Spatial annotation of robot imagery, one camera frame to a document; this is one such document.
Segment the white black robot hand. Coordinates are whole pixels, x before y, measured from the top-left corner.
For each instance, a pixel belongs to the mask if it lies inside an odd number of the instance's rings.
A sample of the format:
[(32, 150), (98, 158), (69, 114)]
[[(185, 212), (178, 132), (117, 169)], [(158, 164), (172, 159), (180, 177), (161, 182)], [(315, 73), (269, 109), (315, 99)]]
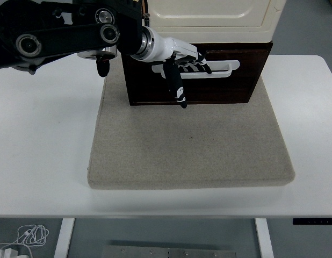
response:
[(150, 27), (144, 27), (143, 32), (147, 37), (147, 46), (142, 52), (141, 61), (162, 64), (170, 94), (182, 108), (186, 108), (187, 101), (178, 66), (195, 66), (199, 71), (211, 74), (211, 68), (205, 57), (198, 52), (196, 46), (183, 40), (163, 38)]

